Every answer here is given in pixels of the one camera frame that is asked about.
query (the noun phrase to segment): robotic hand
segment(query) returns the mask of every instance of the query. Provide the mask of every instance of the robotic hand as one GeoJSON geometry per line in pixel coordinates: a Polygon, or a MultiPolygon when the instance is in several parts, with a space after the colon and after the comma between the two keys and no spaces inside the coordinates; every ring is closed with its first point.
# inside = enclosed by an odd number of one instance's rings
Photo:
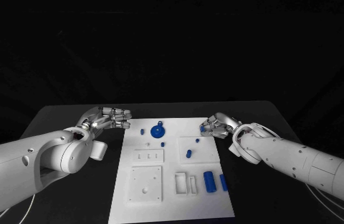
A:
{"type": "Polygon", "coordinates": [[[104,129],[130,128],[131,111],[94,107],[75,127],[0,145],[0,212],[76,173],[88,158],[102,160],[104,129]]]}
{"type": "Polygon", "coordinates": [[[199,126],[202,136],[225,138],[233,134],[229,150],[258,164],[264,162],[284,174],[344,200],[344,160],[282,139],[262,125],[242,124],[216,113],[199,126]]]}

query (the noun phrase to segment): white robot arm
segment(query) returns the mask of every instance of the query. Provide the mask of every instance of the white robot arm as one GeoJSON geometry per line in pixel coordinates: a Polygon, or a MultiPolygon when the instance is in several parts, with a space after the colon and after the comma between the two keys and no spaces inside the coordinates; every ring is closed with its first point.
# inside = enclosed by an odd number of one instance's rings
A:
{"type": "Polygon", "coordinates": [[[104,129],[130,128],[131,111],[94,107],[75,127],[0,145],[0,212],[76,173],[88,158],[102,160],[104,129]]]}
{"type": "Polygon", "coordinates": [[[200,125],[200,134],[225,138],[233,134],[229,150],[258,164],[261,160],[279,172],[344,200],[344,160],[282,139],[262,125],[242,124],[216,113],[200,125]]]}

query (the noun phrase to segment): white peg board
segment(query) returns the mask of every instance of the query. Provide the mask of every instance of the white peg board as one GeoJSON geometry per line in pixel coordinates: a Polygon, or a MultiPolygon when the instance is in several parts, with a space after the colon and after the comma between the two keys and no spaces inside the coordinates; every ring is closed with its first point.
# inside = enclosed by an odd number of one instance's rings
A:
{"type": "MultiPolygon", "coordinates": [[[[230,198],[222,189],[220,163],[180,163],[180,137],[200,137],[199,125],[207,118],[161,118],[161,119],[131,119],[131,128],[125,130],[121,159],[117,173],[117,183],[112,196],[110,213],[110,224],[163,222],[176,220],[229,218],[235,217],[230,198]],[[161,138],[153,138],[151,128],[163,121],[166,134],[161,138]],[[164,149],[163,163],[133,163],[135,150],[164,149]],[[161,200],[160,202],[128,202],[128,195],[133,186],[131,171],[133,167],[161,167],[161,200]],[[213,172],[217,191],[206,192],[203,173],[213,172]],[[176,195],[174,174],[186,173],[187,195],[176,195]],[[189,177],[194,176],[197,194],[190,193],[189,177]]],[[[197,154],[197,146],[193,145],[193,154],[197,154]]]]}

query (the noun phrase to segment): table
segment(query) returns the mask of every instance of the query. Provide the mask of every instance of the table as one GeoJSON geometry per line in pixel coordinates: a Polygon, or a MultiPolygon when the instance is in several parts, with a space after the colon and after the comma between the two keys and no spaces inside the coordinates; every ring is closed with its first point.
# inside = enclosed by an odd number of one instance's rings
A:
{"type": "MultiPolygon", "coordinates": [[[[243,123],[265,125],[282,138],[300,142],[276,107],[268,101],[46,106],[22,138],[75,126],[81,115],[94,106],[130,109],[134,118],[210,117],[216,112],[223,112],[243,123]]],[[[122,138],[122,129],[104,131],[97,139],[108,144],[104,160],[89,159],[78,173],[58,180],[36,194],[25,224],[108,223],[122,138]]],[[[253,165],[238,158],[228,150],[230,143],[230,137],[216,139],[236,218],[164,223],[341,223],[318,203],[305,184],[264,162],[253,165]]],[[[17,223],[29,204],[30,198],[9,210],[2,222],[17,223]]]]}

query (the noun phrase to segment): blue object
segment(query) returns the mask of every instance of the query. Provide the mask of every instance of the blue object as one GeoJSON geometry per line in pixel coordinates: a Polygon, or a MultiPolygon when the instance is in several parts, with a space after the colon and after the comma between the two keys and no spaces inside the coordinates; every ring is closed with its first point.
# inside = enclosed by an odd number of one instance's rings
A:
{"type": "Polygon", "coordinates": [[[166,129],[163,127],[163,122],[158,121],[158,125],[156,125],[151,129],[151,135],[154,138],[161,138],[166,134],[166,129]]]}
{"type": "Polygon", "coordinates": [[[187,151],[187,153],[186,153],[186,157],[187,157],[187,158],[192,157],[192,150],[187,151]]]}
{"type": "Polygon", "coordinates": [[[216,192],[213,172],[210,172],[210,171],[205,172],[205,173],[203,173],[203,177],[205,177],[206,191],[207,191],[209,193],[216,192]]]}
{"type": "Polygon", "coordinates": [[[228,185],[226,185],[226,180],[223,174],[220,174],[220,183],[222,183],[222,188],[225,191],[228,191],[228,185]]]}

